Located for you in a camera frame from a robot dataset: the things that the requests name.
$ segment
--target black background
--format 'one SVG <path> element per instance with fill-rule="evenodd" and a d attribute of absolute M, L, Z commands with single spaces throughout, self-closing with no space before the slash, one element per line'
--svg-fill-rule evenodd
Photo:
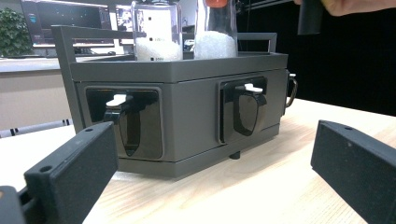
<path fill-rule="evenodd" d="M 396 8 L 325 11 L 320 35 L 297 35 L 298 16 L 292 2 L 254 9 L 237 16 L 238 32 L 278 34 L 276 51 L 289 54 L 297 74 L 297 98 L 396 116 Z"/>

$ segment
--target black plastic bracket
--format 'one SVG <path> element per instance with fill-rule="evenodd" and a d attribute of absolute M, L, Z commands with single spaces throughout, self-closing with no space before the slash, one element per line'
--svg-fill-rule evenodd
<path fill-rule="evenodd" d="M 0 187 L 2 222 L 82 223 L 117 169 L 113 123 L 84 129 L 24 174 L 25 189 Z"/>
<path fill-rule="evenodd" d="M 368 223 L 396 223 L 396 149 L 321 120 L 311 165 Z"/>

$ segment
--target hand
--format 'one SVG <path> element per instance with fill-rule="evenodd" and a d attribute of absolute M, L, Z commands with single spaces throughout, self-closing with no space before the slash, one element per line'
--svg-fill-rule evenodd
<path fill-rule="evenodd" d="M 293 0 L 300 5 L 302 0 Z M 396 0 L 321 0 L 323 6 L 333 16 L 344 16 L 351 13 L 372 12 L 396 7 Z"/>

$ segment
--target white label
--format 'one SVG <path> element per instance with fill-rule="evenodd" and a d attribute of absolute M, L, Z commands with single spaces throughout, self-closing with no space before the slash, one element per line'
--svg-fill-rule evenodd
<path fill-rule="evenodd" d="M 172 41 L 171 13 L 168 10 L 141 10 L 141 31 L 150 41 Z"/>

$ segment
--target orange cap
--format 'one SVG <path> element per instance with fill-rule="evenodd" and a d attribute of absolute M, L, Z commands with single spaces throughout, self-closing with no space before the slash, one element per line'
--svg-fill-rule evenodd
<path fill-rule="evenodd" d="M 209 7 L 225 7 L 227 0 L 205 0 L 206 5 Z"/>

